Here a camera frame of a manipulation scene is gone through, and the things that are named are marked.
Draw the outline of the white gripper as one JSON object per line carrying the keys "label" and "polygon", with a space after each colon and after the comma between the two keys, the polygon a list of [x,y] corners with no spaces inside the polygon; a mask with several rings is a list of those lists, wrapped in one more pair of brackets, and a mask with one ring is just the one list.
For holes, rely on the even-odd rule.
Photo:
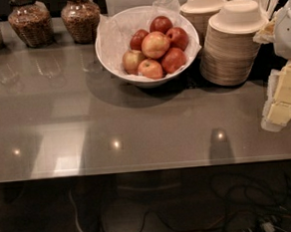
{"label": "white gripper", "polygon": [[[253,41],[259,44],[274,42],[275,21],[257,31]],[[262,111],[261,127],[267,131],[280,131],[291,120],[291,60],[281,70],[273,69],[267,85],[267,100]]]}

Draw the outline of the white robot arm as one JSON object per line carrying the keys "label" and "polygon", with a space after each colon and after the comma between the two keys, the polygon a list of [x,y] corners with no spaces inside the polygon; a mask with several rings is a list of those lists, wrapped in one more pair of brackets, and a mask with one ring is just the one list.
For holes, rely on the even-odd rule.
{"label": "white robot arm", "polygon": [[267,85],[267,100],[262,111],[261,127],[268,131],[279,131],[291,119],[291,0],[276,12],[273,35],[275,54],[287,60],[280,71],[273,69]]}

